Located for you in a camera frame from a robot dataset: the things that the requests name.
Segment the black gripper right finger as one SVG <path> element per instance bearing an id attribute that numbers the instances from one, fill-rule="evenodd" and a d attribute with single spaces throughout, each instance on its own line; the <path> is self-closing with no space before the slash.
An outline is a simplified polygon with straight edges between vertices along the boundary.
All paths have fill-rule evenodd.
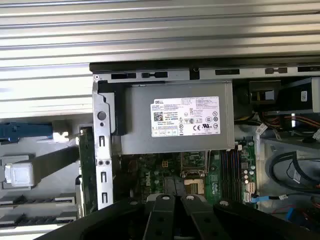
<path id="1" fill-rule="evenodd" d="M 175 192 L 185 210 L 187 231 L 197 240 L 318 240 L 319 233 L 232 200 L 211 205 L 186 192 L 176 179 Z"/>

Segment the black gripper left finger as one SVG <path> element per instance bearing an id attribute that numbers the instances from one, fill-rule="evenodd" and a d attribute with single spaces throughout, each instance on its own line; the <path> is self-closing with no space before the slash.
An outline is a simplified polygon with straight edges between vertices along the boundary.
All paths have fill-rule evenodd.
<path id="1" fill-rule="evenodd" d="M 172 240 L 176 180 L 146 202 L 126 198 L 39 237 L 41 240 Z"/>

